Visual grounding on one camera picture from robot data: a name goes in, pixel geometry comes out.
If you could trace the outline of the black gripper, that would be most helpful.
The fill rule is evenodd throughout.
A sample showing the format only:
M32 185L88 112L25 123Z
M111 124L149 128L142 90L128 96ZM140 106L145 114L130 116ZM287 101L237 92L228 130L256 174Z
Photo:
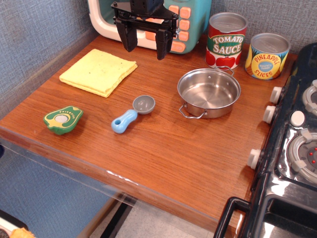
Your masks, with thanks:
M162 0L131 0L113 2L114 22L126 51L133 51L137 44L137 30L156 33L157 59L170 52L177 34L178 14L165 8Z

